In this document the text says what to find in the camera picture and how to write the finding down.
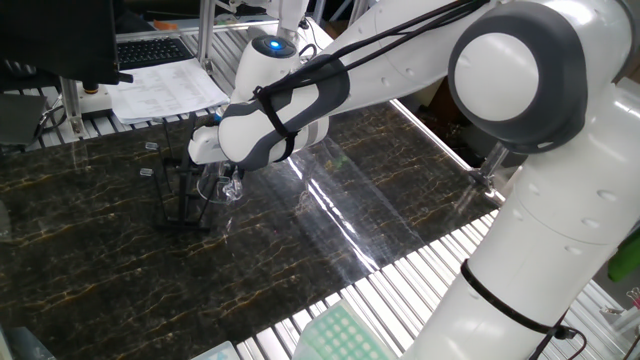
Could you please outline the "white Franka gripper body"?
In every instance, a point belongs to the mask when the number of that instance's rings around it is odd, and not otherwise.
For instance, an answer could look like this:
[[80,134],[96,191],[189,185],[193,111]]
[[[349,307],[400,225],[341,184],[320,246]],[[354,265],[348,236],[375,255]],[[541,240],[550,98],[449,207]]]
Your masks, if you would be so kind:
[[201,126],[191,135],[188,143],[188,154],[197,165],[217,162],[231,162],[231,140],[233,132],[227,126]]

